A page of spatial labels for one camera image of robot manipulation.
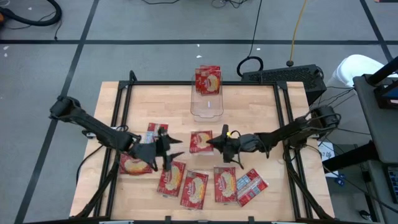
clear plastic bin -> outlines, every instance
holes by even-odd
[[[220,78],[218,94],[202,95],[196,91],[195,76],[192,76],[191,114],[198,122],[216,122],[224,113],[223,77]]]

white object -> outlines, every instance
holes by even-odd
[[[328,159],[331,159],[335,156],[335,149],[333,148],[333,144],[330,142],[323,142],[320,146],[318,146],[319,151],[322,153],[322,162]],[[336,175],[333,175],[331,173],[325,174],[326,177],[332,177],[332,178],[337,178]]]
[[[347,57],[339,64],[337,69],[333,72],[332,77],[327,81],[326,87],[328,89],[322,94],[322,101],[326,101],[321,102],[321,105],[331,103],[336,98],[327,99],[348,90],[331,87],[352,88],[354,87],[354,77],[363,74],[373,74],[381,67],[383,67],[383,64],[363,55],[351,55]],[[356,91],[351,90],[348,94],[339,97],[334,103],[331,103],[331,106],[335,107],[344,100],[346,100],[344,103],[335,108],[335,112],[341,115],[340,127],[368,132],[366,120],[363,116],[361,104],[356,96]]]

wooden table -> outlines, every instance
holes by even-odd
[[[95,110],[95,118],[111,123],[117,82],[103,82]],[[288,83],[289,96],[294,117],[308,111],[307,99],[302,83]],[[180,206],[179,198],[165,198],[156,192],[161,172],[140,176],[118,175],[116,193],[111,218],[113,220],[164,220],[170,215],[172,220],[213,220],[247,221],[254,216],[255,221],[293,221],[293,206],[290,196],[286,166],[282,160],[282,143],[273,150],[269,159],[261,153],[242,153],[244,170],[236,166],[236,177],[255,168],[269,187],[244,207],[238,204],[223,205],[215,203],[213,166],[222,164],[222,156],[215,151],[214,156],[198,156],[189,153],[190,132],[212,130],[213,135],[221,133],[223,124],[229,130],[240,133],[271,132],[279,128],[273,87],[271,86],[224,86],[224,114],[215,123],[194,122],[190,113],[191,86],[134,85],[132,88],[127,125],[129,131],[145,136],[147,125],[168,123],[169,134],[182,140],[172,145],[172,152],[185,151],[178,161],[186,162],[187,169],[209,174],[203,210],[187,210]],[[284,121],[287,122],[283,94],[280,91]],[[119,110],[118,124],[123,106]],[[308,145],[317,148],[316,140],[309,139]],[[88,140],[85,156],[99,146],[97,140]],[[323,173],[319,154],[314,150],[301,150],[302,161],[309,191],[325,211],[334,217],[328,186]],[[105,150],[88,159],[81,169],[80,179],[73,200],[71,215],[77,214],[89,201],[98,188]],[[300,212],[305,217],[301,191],[297,188]],[[104,193],[101,214],[104,215],[108,191]]]

black metal frame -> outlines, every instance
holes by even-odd
[[[121,102],[121,97],[123,90],[126,88],[126,98],[124,101],[124,108],[123,108],[123,115],[121,118],[121,125],[125,125],[127,121],[127,114],[129,111],[129,105],[130,105],[130,99],[131,99],[131,93],[132,93],[132,88],[134,85],[191,85],[191,81],[137,81],[135,78],[135,75],[133,72],[130,72],[130,80],[128,81],[119,81],[118,85],[118,92],[116,94],[116,101],[114,105],[114,110],[113,110],[113,117],[111,121],[112,126],[116,126],[117,123],[117,117],[119,113],[119,108],[120,108],[120,102]],[[244,86],[259,86],[259,85],[264,85],[264,86],[272,86],[274,88],[274,94],[275,94],[275,103],[276,103],[276,110],[278,114],[278,120],[279,120],[279,125],[284,126],[284,117],[283,117],[283,112],[282,112],[282,105],[280,102],[280,96],[279,96],[279,88],[282,89],[282,92],[284,94],[284,100],[286,104],[286,110],[287,110],[287,116],[289,122],[292,122],[294,120],[293,117],[293,112],[292,112],[292,107],[290,104],[290,98],[289,98],[289,92],[287,90],[287,84],[286,82],[264,82],[264,83],[253,83],[253,82],[223,82],[223,85],[244,85]],[[290,152],[289,145],[284,141],[284,151],[285,152]],[[302,164],[302,158],[300,155],[300,151],[295,150],[295,157],[297,161],[297,170],[299,173],[299,178],[301,180],[301,185],[303,184],[304,187],[307,187],[305,183],[305,173],[303,169],[303,164]],[[101,173],[101,178],[100,178],[100,186],[103,184],[106,180],[107,173],[108,173],[108,168],[109,168],[109,162],[111,158],[111,149],[106,149],[106,153],[104,156],[104,162],[103,162],[103,167],[102,167],[102,173]],[[285,158],[287,160],[290,160],[290,153],[285,153]],[[116,154],[114,161],[117,162],[120,160],[120,154]],[[292,166],[292,164],[289,164],[286,162],[286,168],[289,169],[289,166]],[[40,223],[99,223],[99,222],[106,222],[106,221],[111,221],[111,214],[112,214],[112,208],[113,208],[113,202],[114,202],[114,194],[116,191],[116,181],[117,181],[117,176],[118,172],[116,172],[113,175],[112,180],[110,181],[110,188],[109,188],[109,196],[108,196],[108,201],[107,201],[107,206],[106,206],[106,213],[105,216],[100,216],[100,209],[101,209],[101,203],[102,203],[102,196],[98,200],[93,217],[88,217],[88,218],[73,218],[69,220],[55,220],[51,222],[40,222]],[[305,222],[305,223],[340,223],[340,224],[349,224],[353,222],[341,222],[341,221],[336,221],[336,220],[322,220],[322,219],[313,219],[312,215],[312,208],[308,202],[307,198],[303,198],[304,205],[305,205],[305,213],[306,213],[306,218],[301,217],[300,213],[300,207],[299,207],[299,200],[297,198],[297,191],[296,191],[296,184],[293,180],[293,178],[289,175],[289,187],[290,187],[290,195],[292,197],[292,205],[293,205],[293,210],[294,210],[294,217],[296,222]],[[159,223],[159,224],[169,224],[169,223],[218,223],[218,224],[227,224],[227,223],[249,223],[249,224],[254,224],[254,223],[273,223],[273,222],[257,222],[254,220],[254,217],[248,217],[248,220],[246,222],[223,222],[223,221],[172,221],[172,217],[166,216],[165,220],[134,220],[134,223]]]

black stand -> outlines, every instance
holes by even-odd
[[[323,161],[322,163],[327,169],[333,172],[338,169],[366,162],[371,159],[379,160],[379,156],[377,154],[374,143],[372,141],[369,141],[369,143],[361,147]]]

